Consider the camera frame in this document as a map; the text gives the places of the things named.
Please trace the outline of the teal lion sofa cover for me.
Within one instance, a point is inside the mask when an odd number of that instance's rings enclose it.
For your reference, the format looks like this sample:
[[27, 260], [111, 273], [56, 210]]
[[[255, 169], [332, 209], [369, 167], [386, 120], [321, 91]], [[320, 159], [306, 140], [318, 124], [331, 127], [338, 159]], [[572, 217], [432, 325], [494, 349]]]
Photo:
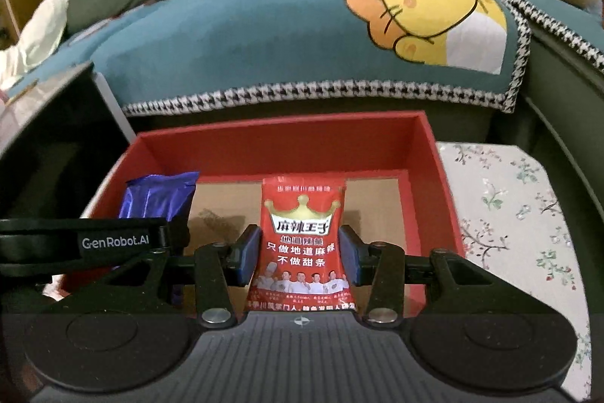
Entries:
[[25, 82], [89, 62], [129, 117], [354, 97], [509, 114], [530, 38], [507, 0], [163, 0], [76, 34]]

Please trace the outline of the red spicy strip packet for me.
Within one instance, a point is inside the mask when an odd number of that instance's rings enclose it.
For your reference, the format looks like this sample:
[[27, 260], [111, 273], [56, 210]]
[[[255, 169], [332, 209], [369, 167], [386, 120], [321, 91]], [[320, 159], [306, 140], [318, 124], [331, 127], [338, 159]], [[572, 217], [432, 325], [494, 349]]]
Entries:
[[346, 183], [277, 176], [262, 182], [262, 240], [248, 289], [249, 311], [354, 310], [338, 230]]

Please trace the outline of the purple blue snack packet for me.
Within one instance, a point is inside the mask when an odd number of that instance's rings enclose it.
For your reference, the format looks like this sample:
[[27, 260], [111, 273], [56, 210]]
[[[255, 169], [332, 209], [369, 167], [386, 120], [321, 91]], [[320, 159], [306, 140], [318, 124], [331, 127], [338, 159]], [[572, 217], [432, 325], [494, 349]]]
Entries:
[[119, 218], [186, 221], [199, 177], [199, 172], [185, 172], [176, 175], [151, 174], [129, 180]]

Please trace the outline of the floral tablecloth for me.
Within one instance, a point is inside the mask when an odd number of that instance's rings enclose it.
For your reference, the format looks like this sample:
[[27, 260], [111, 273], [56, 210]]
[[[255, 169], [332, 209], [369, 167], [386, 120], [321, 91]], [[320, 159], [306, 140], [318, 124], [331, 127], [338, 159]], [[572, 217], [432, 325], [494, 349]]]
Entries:
[[592, 389], [587, 298], [565, 217], [545, 168], [517, 146], [437, 145], [460, 220], [466, 257], [562, 313], [578, 336], [563, 387]]

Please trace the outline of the red cardboard box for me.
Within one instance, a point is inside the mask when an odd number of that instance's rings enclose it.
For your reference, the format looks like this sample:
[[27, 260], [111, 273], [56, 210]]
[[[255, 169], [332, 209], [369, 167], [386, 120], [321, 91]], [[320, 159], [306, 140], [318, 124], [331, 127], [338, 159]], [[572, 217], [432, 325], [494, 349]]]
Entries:
[[140, 134], [86, 209], [115, 218], [128, 181], [196, 171], [190, 247], [232, 242], [250, 224], [298, 208], [301, 189], [267, 178], [345, 182], [341, 221], [365, 242], [412, 256], [463, 251], [444, 166], [421, 111], [244, 120]]

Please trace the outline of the teal houndstooth right cover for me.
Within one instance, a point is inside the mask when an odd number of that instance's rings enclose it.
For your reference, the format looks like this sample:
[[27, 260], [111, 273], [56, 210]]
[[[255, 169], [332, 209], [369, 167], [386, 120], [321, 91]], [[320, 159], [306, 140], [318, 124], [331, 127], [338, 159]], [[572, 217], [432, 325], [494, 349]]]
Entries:
[[528, 20], [603, 72], [603, 28], [595, 16], [561, 0], [509, 0]]

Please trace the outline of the white cloth on sofa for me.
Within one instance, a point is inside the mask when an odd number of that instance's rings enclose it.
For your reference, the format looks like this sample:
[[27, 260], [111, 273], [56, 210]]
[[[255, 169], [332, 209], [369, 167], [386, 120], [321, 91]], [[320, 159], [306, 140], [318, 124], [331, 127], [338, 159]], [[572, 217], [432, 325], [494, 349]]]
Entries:
[[44, 0], [15, 45], [1, 51], [1, 90], [8, 91], [50, 57], [62, 41], [69, 0]]

